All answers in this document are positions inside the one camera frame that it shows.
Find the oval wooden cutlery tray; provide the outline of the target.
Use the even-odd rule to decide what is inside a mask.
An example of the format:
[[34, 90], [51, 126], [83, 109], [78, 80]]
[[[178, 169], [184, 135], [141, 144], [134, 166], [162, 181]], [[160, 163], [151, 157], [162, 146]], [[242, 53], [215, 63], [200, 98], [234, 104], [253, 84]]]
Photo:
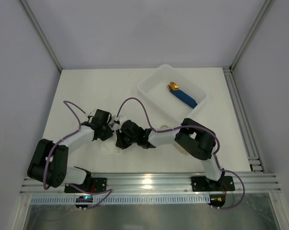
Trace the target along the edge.
[[[160, 128], [161, 128], [161, 129], [167, 129], [168, 126], [167, 126], [167, 125], [162, 125]], [[188, 152], [185, 151], [177, 142], [174, 142], [174, 143], [173, 143], [173, 146], [174, 146], [181, 154], [186, 155], [186, 156], [189, 155]]]

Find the white paper napkin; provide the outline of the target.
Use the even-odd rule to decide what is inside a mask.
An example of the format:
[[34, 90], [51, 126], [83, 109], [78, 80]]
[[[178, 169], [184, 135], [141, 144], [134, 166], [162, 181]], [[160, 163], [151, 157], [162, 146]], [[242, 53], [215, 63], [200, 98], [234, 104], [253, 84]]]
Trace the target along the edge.
[[114, 139], [109, 139], [106, 141], [102, 141], [99, 146], [100, 152], [109, 153], [109, 154], [117, 154], [120, 153], [121, 149], [115, 146], [116, 141]]

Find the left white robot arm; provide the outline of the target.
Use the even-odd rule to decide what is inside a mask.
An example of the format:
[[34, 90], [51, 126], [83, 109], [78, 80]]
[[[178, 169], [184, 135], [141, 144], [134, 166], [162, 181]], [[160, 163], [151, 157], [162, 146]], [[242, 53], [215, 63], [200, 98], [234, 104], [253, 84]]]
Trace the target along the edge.
[[111, 113], [96, 109], [88, 120], [79, 122], [76, 131], [57, 140], [42, 139], [38, 142], [29, 164], [28, 177], [43, 183], [44, 189], [68, 186], [66, 193], [94, 192], [91, 172], [80, 167], [69, 167], [68, 157], [77, 149], [95, 140], [105, 141], [113, 136], [110, 127]]

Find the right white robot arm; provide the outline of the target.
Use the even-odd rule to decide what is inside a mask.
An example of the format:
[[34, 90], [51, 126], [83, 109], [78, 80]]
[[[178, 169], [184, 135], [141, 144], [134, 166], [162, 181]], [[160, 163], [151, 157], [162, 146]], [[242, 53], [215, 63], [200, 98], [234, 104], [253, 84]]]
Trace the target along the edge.
[[204, 176], [192, 176], [194, 192], [225, 191], [225, 172], [216, 160], [214, 152], [219, 149], [219, 141], [210, 129], [185, 118], [181, 125], [165, 129], [143, 129], [131, 120], [115, 118], [112, 128], [117, 135], [116, 146], [126, 149], [133, 144], [143, 149], [153, 149], [162, 145], [177, 144], [187, 154], [201, 161]]

